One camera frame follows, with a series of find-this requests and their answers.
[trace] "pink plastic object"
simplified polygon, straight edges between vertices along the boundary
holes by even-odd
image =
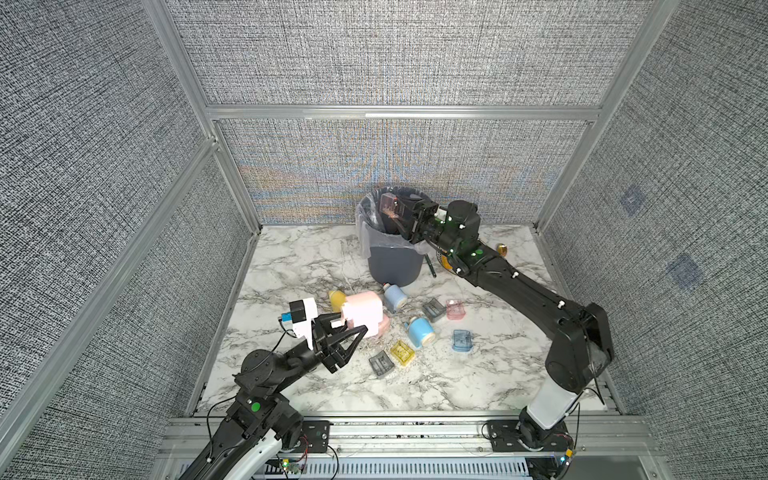
[[[402,217],[404,209],[405,205],[397,201],[397,196],[395,194],[383,194],[379,201],[379,210],[390,218]]]
[[[347,325],[367,326],[366,338],[376,336],[379,334],[379,324],[384,317],[382,300],[374,292],[348,295],[346,302],[341,306],[341,317]]]
[[[389,317],[387,315],[383,315],[383,319],[381,323],[379,323],[379,334],[376,335],[377,339],[380,339],[385,333],[389,331]]]
[[[461,320],[467,313],[461,300],[448,300],[445,302],[445,310],[449,320]]]

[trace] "pink toy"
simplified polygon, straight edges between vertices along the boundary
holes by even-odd
[[[387,315],[382,315],[384,318],[382,319],[381,323],[379,324],[379,335],[376,335],[377,339],[380,339],[382,335],[387,333],[389,331],[389,317]]]
[[[341,306],[341,317],[350,326],[368,327],[366,337],[379,335],[379,324],[384,320],[382,300],[374,292],[349,295]]]
[[[461,300],[448,300],[445,302],[445,309],[448,312],[449,320],[461,320],[466,314]]]

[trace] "red plastic object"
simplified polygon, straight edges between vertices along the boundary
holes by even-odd
[[[448,300],[445,302],[445,310],[449,320],[461,320],[467,313],[461,300]]]

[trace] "metal base plate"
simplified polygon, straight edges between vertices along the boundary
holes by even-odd
[[[310,453],[325,453],[328,449],[328,437],[330,435],[331,422],[324,420],[309,421],[304,420],[303,427],[301,429],[301,435],[305,435],[309,441]],[[304,449],[307,445],[304,445],[302,440],[296,448],[291,450],[291,453],[304,453]]]
[[[489,420],[488,436],[491,437],[491,448],[494,452],[530,452],[519,441],[515,434],[517,420]],[[569,445],[568,439],[559,435],[553,435],[551,441],[539,452],[565,452]]]

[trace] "clear plastic bag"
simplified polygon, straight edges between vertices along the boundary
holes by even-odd
[[[424,192],[410,187],[383,187],[364,196],[355,209],[355,225],[362,258],[371,257],[371,247],[408,248],[420,255],[429,253],[432,248],[426,242],[411,244],[400,235],[395,224],[381,214],[379,207],[383,194],[431,200]]]

